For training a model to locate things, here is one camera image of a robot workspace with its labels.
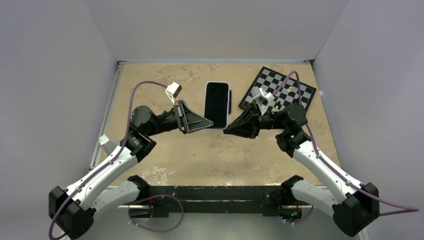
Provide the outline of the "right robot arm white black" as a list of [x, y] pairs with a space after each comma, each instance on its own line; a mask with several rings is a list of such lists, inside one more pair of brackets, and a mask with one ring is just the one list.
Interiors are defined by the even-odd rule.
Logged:
[[354, 237], [380, 216], [378, 188], [363, 184], [331, 161], [317, 146], [314, 138], [303, 130], [308, 122], [306, 110], [292, 103], [278, 112], [261, 112], [251, 103], [223, 131], [226, 135], [255, 139], [260, 130], [282, 129], [275, 136], [282, 152], [307, 167], [326, 189], [313, 186], [299, 176], [282, 183], [280, 196], [288, 204], [306, 202], [332, 217], [347, 236]]

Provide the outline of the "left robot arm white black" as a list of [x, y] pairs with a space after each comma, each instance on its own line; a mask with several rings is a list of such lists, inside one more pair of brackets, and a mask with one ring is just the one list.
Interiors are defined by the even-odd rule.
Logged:
[[184, 100], [175, 101], [171, 110], [160, 115], [154, 114], [146, 105], [136, 107], [119, 144], [114, 144], [105, 135], [100, 137], [99, 141], [108, 153], [104, 161], [68, 187], [56, 186], [49, 192], [49, 238], [55, 239], [53, 227], [58, 226], [64, 237], [76, 240], [106, 210], [132, 202], [142, 205], [150, 200], [149, 184], [137, 175], [114, 189], [107, 188], [151, 153], [157, 144], [151, 136], [173, 130], [190, 134], [212, 126], [211, 120], [193, 112]]

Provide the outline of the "black phone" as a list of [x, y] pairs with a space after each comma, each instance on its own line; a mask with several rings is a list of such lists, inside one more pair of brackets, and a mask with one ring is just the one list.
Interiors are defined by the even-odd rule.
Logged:
[[232, 91], [229, 90], [228, 94], [228, 115], [230, 115], [232, 112]]

